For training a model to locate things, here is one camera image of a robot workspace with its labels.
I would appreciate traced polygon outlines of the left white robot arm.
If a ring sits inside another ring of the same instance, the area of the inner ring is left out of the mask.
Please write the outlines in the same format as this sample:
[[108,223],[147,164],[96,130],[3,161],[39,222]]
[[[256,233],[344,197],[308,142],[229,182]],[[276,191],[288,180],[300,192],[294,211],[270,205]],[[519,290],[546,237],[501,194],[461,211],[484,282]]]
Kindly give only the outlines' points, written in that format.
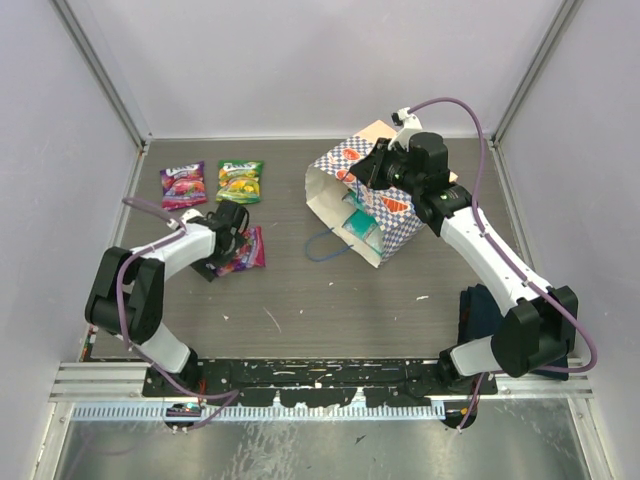
[[133,249],[111,247],[99,264],[85,306],[86,321],[122,340],[164,378],[178,396],[208,401],[232,399],[235,391],[207,395],[198,355],[164,324],[165,283],[194,265],[224,266],[245,243],[246,207],[222,201],[205,215],[197,210],[180,217],[149,201],[126,197],[122,203],[170,224],[172,233]]

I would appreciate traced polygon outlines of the aluminium corner post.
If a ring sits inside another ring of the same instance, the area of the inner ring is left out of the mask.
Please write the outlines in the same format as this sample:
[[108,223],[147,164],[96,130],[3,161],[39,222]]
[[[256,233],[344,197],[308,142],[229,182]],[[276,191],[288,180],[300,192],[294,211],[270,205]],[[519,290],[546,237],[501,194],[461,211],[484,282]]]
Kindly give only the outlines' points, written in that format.
[[151,130],[100,29],[91,5],[88,1],[67,0],[52,0],[51,4],[116,115],[134,143],[143,149],[152,137]]
[[563,0],[546,29],[529,65],[519,82],[504,114],[490,137],[491,144],[498,147],[506,136],[520,108],[529,96],[536,81],[556,50],[562,36],[582,6],[582,0]]

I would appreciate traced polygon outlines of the purple candy snack packet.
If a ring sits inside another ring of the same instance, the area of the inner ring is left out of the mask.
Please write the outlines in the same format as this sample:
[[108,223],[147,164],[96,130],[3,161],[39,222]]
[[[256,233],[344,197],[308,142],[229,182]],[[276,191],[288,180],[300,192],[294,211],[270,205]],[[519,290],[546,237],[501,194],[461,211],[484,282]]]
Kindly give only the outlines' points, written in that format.
[[161,206],[167,211],[186,209],[208,201],[204,178],[204,162],[160,171]]

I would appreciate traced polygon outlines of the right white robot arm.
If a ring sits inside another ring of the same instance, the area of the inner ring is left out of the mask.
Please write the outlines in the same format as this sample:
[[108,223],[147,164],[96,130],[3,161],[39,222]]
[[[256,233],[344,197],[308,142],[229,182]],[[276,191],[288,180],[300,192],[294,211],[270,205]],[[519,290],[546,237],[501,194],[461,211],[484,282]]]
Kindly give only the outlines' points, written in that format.
[[437,375],[444,390],[462,393],[481,373],[518,378],[573,351],[576,294],[552,287],[492,235],[472,194],[451,180],[440,135],[415,133],[405,147],[380,138],[349,172],[372,190],[408,194],[417,217],[466,260],[500,309],[503,320],[494,334],[440,353]]

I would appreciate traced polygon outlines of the dark blue folded cloth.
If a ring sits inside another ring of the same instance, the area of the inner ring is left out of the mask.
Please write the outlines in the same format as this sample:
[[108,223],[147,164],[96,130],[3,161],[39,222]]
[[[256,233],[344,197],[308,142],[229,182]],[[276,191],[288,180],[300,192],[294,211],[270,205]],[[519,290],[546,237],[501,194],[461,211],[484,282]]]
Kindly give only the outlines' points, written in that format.
[[489,351],[502,371],[518,378],[528,373],[566,381],[575,327],[544,298],[518,300],[505,314],[481,284],[460,293],[460,344],[489,339]]

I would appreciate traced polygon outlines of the left aluminium corner post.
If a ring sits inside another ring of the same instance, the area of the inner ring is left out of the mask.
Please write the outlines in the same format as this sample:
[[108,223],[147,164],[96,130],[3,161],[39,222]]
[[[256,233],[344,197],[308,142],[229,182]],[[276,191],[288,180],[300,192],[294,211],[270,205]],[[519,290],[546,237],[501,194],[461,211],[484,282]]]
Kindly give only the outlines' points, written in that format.
[[51,4],[116,115],[134,143],[143,149],[152,137],[151,130],[100,29],[91,5],[88,1],[67,0],[52,0]]

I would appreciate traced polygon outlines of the aluminium front rail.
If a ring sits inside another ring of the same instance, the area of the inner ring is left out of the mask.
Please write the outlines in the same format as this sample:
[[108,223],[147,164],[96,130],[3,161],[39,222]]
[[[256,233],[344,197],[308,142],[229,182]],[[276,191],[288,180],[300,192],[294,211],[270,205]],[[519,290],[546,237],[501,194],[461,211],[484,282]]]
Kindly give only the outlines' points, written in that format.
[[[327,397],[336,390],[354,400],[371,391],[412,399],[462,399],[471,381],[443,385],[433,359],[213,359],[201,362],[202,381],[196,392],[221,395],[231,390],[259,405],[271,404],[285,390]],[[513,399],[589,399],[589,379],[566,380],[535,374],[512,378],[498,374],[483,382],[481,394]],[[132,359],[62,364],[50,397],[58,401],[107,401],[177,398],[175,390],[152,367]]]

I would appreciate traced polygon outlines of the green yellow candy packet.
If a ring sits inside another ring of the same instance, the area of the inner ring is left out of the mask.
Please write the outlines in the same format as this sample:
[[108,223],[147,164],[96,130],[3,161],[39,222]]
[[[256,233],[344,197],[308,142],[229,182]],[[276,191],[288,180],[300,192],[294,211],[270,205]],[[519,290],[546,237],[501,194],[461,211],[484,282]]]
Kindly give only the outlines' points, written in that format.
[[262,198],[260,179],[263,166],[262,161],[219,161],[215,200],[229,200],[239,204],[259,203]]

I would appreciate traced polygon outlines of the right aluminium corner post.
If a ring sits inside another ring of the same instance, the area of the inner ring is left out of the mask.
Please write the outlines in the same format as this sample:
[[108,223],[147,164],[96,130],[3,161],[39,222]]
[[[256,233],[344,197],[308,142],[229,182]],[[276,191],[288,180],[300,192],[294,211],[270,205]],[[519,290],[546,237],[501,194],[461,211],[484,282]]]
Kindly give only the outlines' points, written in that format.
[[582,0],[563,0],[546,29],[529,65],[519,82],[504,114],[490,137],[491,144],[498,147],[506,136],[520,108],[529,96],[536,81],[556,50],[562,36],[582,6]]

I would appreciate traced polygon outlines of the teal mint candy packet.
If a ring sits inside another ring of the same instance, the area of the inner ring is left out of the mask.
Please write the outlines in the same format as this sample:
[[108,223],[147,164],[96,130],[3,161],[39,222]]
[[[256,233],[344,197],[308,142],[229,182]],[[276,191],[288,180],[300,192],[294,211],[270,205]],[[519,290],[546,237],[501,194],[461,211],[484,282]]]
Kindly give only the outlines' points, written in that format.
[[343,223],[342,228],[364,242],[378,255],[383,250],[383,235],[380,226],[373,216],[363,211],[355,210]]

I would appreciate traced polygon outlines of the checkered paper bag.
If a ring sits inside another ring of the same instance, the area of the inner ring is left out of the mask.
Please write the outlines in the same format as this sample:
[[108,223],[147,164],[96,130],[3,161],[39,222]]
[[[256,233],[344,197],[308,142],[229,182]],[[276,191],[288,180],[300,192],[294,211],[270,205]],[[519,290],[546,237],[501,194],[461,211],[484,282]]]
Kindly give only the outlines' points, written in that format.
[[305,174],[311,211],[375,268],[424,227],[467,206],[468,195],[448,167],[443,138],[422,129],[414,114],[389,125],[376,121],[312,162]]

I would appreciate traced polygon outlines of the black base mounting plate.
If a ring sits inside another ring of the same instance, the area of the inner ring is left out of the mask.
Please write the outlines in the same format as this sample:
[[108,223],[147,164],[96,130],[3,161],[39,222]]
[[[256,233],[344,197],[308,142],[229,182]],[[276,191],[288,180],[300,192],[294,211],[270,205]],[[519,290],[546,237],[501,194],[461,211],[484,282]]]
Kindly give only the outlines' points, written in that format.
[[215,359],[199,362],[195,391],[239,392],[243,406],[347,406],[358,393],[368,408],[427,406],[438,396],[466,397],[475,382],[439,382],[436,363],[423,359]]

